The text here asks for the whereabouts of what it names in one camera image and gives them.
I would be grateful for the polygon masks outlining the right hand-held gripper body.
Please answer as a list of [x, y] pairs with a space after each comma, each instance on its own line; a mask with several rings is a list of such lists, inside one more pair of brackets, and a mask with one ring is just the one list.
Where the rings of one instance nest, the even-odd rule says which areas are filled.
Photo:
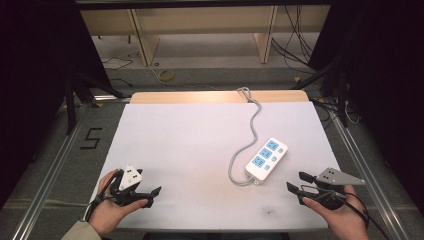
[[327, 168], [321, 174], [314, 176], [315, 182], [310, 183], [314, 192], [305, 190], [306, 186], [301, 186], [303, 195], [298, 197], [299, 203], [304, 205], [303, 197], [313, 199], [329, 210], [340, 208], [345, 199], [344, 187], [346, 185], [365, 185], [366, 181], [334, 168]]

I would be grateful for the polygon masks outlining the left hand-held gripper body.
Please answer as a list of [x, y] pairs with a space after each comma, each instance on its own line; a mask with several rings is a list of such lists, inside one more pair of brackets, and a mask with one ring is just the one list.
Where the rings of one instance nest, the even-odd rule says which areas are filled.
[[142, 181], [142, 176], [132, 165], [127, 165], [124, 170], [120, 170], [110, 187], [110, 194], [113, 201], [119, 206], [127, 206], [138, 200], [145, 199], [148, 203], [144, 208], [150, 208], [154, 199], [146, 199], [147, 193], [137, 193], [136, 189]]

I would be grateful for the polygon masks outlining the person's left hand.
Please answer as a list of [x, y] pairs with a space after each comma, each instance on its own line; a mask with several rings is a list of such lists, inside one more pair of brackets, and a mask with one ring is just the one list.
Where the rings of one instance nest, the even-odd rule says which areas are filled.
[[93, 211], [89, 224], [100, 237], [104, 237], [111, 233], [127, 215], [141, 209], [147, 203], [147, 200], [142, 199], [127, 206], [119, 206], [112, 200], [104, 200]]

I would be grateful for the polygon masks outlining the person's right hand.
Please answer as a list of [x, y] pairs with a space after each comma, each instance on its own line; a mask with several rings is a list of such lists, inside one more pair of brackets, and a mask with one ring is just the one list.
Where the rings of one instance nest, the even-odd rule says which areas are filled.
[[313, 199], [303, 197], [305, 205], [322, 216], [340, 240], [369, 240], [364, 220], [349, 206], [329, 210]]

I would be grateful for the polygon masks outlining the white power strip blue sockets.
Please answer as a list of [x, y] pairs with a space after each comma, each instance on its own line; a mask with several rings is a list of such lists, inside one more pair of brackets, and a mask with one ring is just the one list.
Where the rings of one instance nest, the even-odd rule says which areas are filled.
[[246, 165], [246, 175], [255, 185], [262, 184], [287, 152], [286, 144], [270, 138]]

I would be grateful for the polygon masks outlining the white table mat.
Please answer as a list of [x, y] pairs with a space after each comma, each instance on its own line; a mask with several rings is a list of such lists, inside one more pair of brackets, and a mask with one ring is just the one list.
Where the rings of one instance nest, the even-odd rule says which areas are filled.
[[[270, 138], [288, 152], [260, 185], [245, 180], [249, 160]], [[129, 104], [103, 170], [143, 169], [138, 189], [162, 187], [154, 204], [122, 222], [156, 232], [267, 232], [323, 229], [286, 183], [338, 165], [310, 102]]]

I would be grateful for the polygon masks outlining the black metal stand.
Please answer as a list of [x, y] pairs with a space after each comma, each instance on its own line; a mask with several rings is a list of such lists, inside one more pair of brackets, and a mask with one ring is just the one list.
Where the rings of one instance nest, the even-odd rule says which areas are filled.
[[348, 126], [347, 114], [346, 114], [346, 103], [347, 100], [347, 81], [343, 67], [338, 63], [330, 63], [323, 69], [312, 74], [306, 80], [302, 80], [297, 83], [292, 90], [301, 90], [312, 83], [323, 79], [323, 83], [320, 88], [320, 93], [324, 97], [328, 97], [334, 92], [337, 92], [337, 103], [336, 110], [337, 116], [344, 127]]
[[110, 84], [106, 84], [79, 72], [71, 73], [65, 80], [64, 86], [68, 119], [67, 135], [72, 133], [77, 124], [75, 97], [78, 97], [78, 99], [84, 104], [92, 103], [94, 101], [94, 95], [90, 90], [92, 86], [99, 88], [118, 99], [129, 98], [129, 95], [113, 89]]

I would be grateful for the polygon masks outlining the black curtain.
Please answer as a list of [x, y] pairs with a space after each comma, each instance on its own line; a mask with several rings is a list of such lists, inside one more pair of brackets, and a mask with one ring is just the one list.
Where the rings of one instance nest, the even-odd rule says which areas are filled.
[[343, 69], [348, 95], [424, 216], [424, 0], [329, 1], [310, 65], [330, 63], [363, 18]]
[[110, 84], [76, 0], [0, 0], [0, 209], [79, 76]]

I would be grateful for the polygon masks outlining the light wooden desk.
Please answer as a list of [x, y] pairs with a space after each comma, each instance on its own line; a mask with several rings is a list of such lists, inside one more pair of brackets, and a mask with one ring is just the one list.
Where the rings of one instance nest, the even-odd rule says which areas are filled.
[[149, 66], [161, 35], [215, 33], [252, 33], [259, 60], [265, 64], [273, 34], [289, 32], [296, 20], [303, 32], [319, 32], [329, 10], [328, 5], [280, 5], [83, 10], [81, 14], [93, 36], [133, 35], [142, 63]]

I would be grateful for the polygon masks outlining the aluminium floor rail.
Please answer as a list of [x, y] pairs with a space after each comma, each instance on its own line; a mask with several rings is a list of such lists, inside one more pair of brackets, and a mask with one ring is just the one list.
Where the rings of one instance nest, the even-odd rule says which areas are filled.
[[29, 238], [43, 206], [48, 199], [59, 174], [61, 173], [88, 111], [89, 106], [87, 104], [82, 104], [80, 109], [77, 111], [77, 120], [74, 128], [66, 135], [52, 165], [39, 185], [35, 197], [30, 201], [30, 204], [21, 218], [11, 240], [27, 240]]
[[344, 117], [343, 111], [336, 108], [329, 109], [329, 115], [332, 117], [331, 122], [338, 131], [344, 145], [346, 146], [352, 162], [361, 177], [366, 181], [366, 188], [369, 196], [373, 200], [376, 210], [379, 212], [392, 240], [410, 240], [405, 225], [402, 223], [396, 208], [390, 202], [382, 185], [378, 181], [377, 176], [372, 172], [372, 168], [368, 164], [367, 159], [361, 152], [358, 143], [355, 141], [348, 127], [342, 122]]

